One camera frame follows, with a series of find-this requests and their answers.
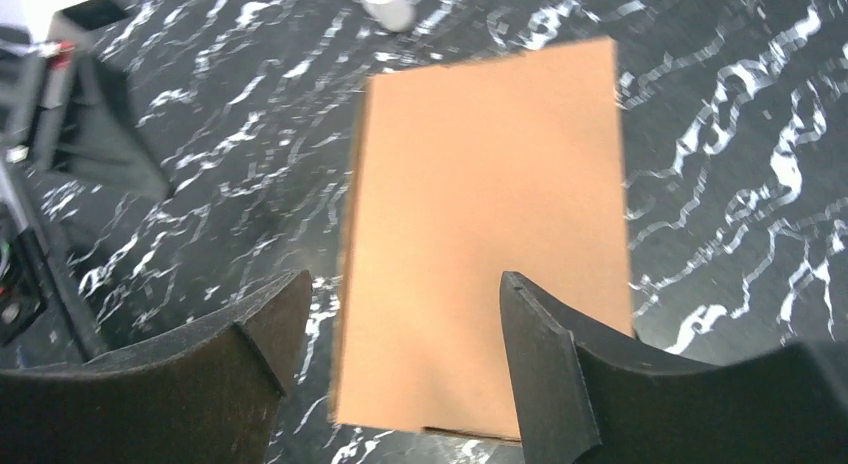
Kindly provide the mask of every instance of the floor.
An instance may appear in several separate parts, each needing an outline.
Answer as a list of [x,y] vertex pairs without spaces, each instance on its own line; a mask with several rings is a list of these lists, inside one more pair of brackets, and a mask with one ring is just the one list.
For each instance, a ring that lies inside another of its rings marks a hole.
[[[31,181],[114,347],[312,272],[299,386],[268,463],[522,462],[518,448],[327,423],[351,125],[375,73],[611,35],[640,337],[726,364],[848,336],[848,0],[415,0],[403,35],[353,0],[125,1],[135,17],[97,47],[131,72],[175,197]],[[0,364],[70,359],[51,319]]]

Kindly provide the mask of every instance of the white object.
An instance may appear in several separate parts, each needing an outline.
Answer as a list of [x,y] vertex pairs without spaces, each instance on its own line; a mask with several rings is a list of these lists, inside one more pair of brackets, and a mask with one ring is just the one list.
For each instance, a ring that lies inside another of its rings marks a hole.
[[21,145],[6,149],[6,162],[11,164],[21,162],[27,156],[29,156],[29,148],[26,146]]
[[33,43],[44,42],[54,34],[65,32],[60,11],[89,0],[0,0],[0,26],[18,28],[30,36]]
[[361,0],[362,7],[392,32],[409,30],[415,23],[415,7],[410,0]]

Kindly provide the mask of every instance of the brown cardboard box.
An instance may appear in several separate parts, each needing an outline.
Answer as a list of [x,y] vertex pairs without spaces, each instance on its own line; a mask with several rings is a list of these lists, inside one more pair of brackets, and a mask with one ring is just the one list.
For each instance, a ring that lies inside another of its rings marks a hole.
[[631,333],[614,50],[595,40],[370,79],[333,419],[517,440],[506,270]]

